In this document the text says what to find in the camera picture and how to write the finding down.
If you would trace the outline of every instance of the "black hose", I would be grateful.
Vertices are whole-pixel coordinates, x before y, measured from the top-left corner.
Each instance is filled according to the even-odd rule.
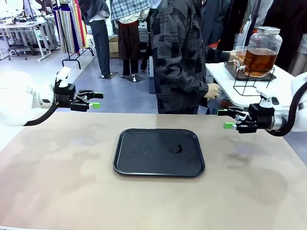
[[[36,120],[28,121],[24,126],[36,126],[43,123],[56,111],[57,108],[58,104],[53,103],[52,106],[48,109],[48,111],[44,115],[42,115],[40,118]]]
[[[294,122],[295,122],[296,111],[297,111],[299,101],[301,100],[302,96],[304,95],[306,91],[307,91],[307,82],[305,82],[293,96],[293,99],[290,105],[290,109],[289,109],[289,116],[288,116],[287,124],[280,130],[267,131],[269,134],[276,136],[276,137],[283,137],[291,131],[291,129],[293,128]]]

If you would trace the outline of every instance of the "glass jar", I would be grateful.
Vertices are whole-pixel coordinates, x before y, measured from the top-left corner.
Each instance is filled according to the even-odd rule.
[[[279,32],[278,28],[261,26],[257,33],[250,37],[244,59],[244,65],[247,67],[245,74],[263,77],[271,71],[283,42]]]

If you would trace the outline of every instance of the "tray rim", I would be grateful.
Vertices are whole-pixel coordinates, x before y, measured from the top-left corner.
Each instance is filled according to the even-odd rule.
[[[199,160],[200,160],[200,164],[201,164],[201,170],[195,174],[195,175],[190,175],[190,176],[186,176],[186,175],[174,175],[174,174],[169,174],[169,173],[143,173],[143,172],[123,172],[122,170],[120,170],[117,166],[118,164],[118,159],[119,159],[119,146],[120,145],[120,142],[121,140],[123,139],[123,137],[125,136],[125,134],[127,133],[127,131],[131,131],[131,130],[180,130],[180,131],[186,131],[188,133],[190,133],[190,135],[193,136],[193,138],[196,140],[195,144],[196,144],[196,148],[199,152],[198,154],[198,157],[199,157]],[[188,129],[181,129],[181,128],[148,128],[148,129],[145,129],[145,128],[128,128],[128,129],[125,129],[123,130],[120,135],[119,135],[119,138],[118,138],[118,143],[117,143],[117,146],[116,146],[116,151],[115,151],[115,155],[114,155],[114,158],[113,158],[113,168],[116,172],[118,172],[119,174],[121,175],[129,175],[129,176],[157,176],[157,177],[186,177],[186,178],[194,178],[194,177],[197,177],[197,176],[200,176],[203,174],[203,172],[205,171],[206,169],[206,164],[205,164],[205,160],[203,158],[203,154],[202,154],[202,151],[201,151],[201,146],[200,146],[200,143],[199,143],[199,140],[198,140],[198,137],[197,135],[188,130]]]

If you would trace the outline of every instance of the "cardboard box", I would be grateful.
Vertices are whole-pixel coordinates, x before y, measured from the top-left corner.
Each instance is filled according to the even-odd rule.
[[[118,37],[112,37],[109,39],[110,46],[110,58],[118,58]]]

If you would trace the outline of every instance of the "dark gray jacket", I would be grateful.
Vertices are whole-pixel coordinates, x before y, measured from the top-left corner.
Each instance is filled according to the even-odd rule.
[[[221,39],[223,20],[226,16],[230,0],[207,0],[201,10],[204,20],[202,24],[202,39],[205,46],[214,44]]]
[[[204,49],[201,0],[162,0],[151,17],[154,81],[165,112],[195,107],[208,92],[205,60],[222,62],[229,53]]]
[[[106,4],[106,0],[79,0],[82,20],[85,24],[89,24],[90,20],[104,10],[110,15],[110,10]]]

